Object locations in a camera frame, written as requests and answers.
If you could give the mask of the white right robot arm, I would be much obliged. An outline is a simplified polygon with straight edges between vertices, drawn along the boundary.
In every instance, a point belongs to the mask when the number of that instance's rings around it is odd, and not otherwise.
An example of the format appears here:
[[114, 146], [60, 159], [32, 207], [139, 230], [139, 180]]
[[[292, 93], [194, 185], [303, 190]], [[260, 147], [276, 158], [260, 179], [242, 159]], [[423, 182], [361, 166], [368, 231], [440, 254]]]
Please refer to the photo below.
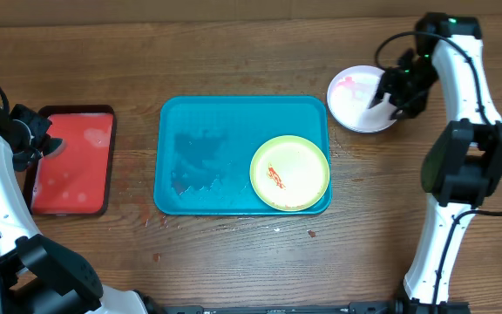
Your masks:
[[413, 119], [439, 82], [448, 123], [424, 158], [424, 227], [389, 311], [467, 313], [468, 304], [449, 300], [450, 278], [473, 217], [502, 216], [502, 117], [489, 93], [475, 17], [428, 12], [410, 35], [415, 48], [384, 68], [370, 105], [388, 101], [392, 119]]

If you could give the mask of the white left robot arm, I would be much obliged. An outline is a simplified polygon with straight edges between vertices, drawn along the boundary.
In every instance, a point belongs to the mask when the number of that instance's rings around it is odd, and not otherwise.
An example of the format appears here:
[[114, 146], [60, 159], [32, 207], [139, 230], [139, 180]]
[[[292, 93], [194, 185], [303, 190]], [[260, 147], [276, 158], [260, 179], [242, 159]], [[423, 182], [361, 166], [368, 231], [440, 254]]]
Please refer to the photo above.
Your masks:
[[0, 313], [161, 313], [137, 290], [103, 285], [78, 253], [42, 235], [16, 174], [64, 148], [51, 122], [0, 95]]

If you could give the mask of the yellow-green plate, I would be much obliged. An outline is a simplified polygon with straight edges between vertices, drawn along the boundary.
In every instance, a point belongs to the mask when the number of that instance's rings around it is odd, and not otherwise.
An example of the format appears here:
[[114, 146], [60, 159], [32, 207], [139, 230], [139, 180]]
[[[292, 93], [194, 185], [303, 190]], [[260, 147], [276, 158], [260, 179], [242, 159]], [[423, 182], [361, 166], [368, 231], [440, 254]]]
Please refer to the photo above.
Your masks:
[[312, 141], [282, 135], [257, 149], [249, 177], [254, 192], [269, 207], [298, 212], [313, 207], [329, 189], [329, 162]]

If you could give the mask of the white plate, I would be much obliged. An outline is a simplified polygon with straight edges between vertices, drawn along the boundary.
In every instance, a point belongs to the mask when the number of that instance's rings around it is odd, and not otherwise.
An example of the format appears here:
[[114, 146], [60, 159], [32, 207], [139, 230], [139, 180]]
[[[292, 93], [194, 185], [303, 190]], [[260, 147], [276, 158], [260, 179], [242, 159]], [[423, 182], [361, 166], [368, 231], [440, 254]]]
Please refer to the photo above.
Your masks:
[[378, 133], [396, 123], [391, 114], [396, 108], [388, 102], [389, 94], [369, 108], [383, 70], [370, 65], [356, 65], [339, 72], [327, 91], [328, 108], [342, 126], [357, 133]]

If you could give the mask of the teal plastic tray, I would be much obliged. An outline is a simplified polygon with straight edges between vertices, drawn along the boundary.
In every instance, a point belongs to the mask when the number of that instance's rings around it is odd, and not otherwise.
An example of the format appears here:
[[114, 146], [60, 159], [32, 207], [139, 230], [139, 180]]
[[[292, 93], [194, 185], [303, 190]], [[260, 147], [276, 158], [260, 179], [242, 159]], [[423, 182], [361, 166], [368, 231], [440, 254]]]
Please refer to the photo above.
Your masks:
[[153, 199], [168, 215], [279, 215], [256, 194], [250, 166], [274, 137], [329, 154], [328, 117], [311, 96], [178, 96], [160, 110]]

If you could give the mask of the orange and green sponge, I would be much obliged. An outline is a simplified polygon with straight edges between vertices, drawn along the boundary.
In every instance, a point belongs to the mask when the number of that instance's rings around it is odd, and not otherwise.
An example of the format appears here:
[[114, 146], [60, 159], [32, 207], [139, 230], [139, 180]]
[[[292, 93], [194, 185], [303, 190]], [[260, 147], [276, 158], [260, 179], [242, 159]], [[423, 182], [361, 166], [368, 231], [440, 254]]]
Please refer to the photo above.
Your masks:
[[43, 155], [45, 158], [54, 158], [60, 155], [66, 147], [66, 143], [63, 139], [51, 138], [48, 140], [47, 145], [43, 150]]

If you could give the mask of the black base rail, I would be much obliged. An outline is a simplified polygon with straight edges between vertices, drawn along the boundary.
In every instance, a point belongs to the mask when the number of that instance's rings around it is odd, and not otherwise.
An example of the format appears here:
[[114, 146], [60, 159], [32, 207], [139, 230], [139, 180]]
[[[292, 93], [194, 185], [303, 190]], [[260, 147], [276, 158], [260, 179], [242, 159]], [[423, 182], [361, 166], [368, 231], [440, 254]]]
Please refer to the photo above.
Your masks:
[[468, 303], [440, 304], [433, 308], [426, 304], [407, 304], [403, 300], [352, 302], [341, 306], [286, 306], [286, 307], [231, 307], [203, 308], [191, 306], [160, 306], [146, 300], [136, 305], [103, 304], [96, 313], [159, 313], [159, 314], [471, 314]]

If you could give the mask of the dark tray with red water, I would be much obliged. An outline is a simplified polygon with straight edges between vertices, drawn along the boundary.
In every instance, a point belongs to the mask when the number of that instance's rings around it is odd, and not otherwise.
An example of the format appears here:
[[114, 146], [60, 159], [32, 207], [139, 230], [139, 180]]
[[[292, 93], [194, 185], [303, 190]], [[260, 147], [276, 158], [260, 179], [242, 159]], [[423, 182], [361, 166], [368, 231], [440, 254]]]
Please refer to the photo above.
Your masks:
[[26, 172], [23, 196], [33, 215], [102, 215], [108, 207], [117, 130], [108, 105], [45, 106], [58, 154]]

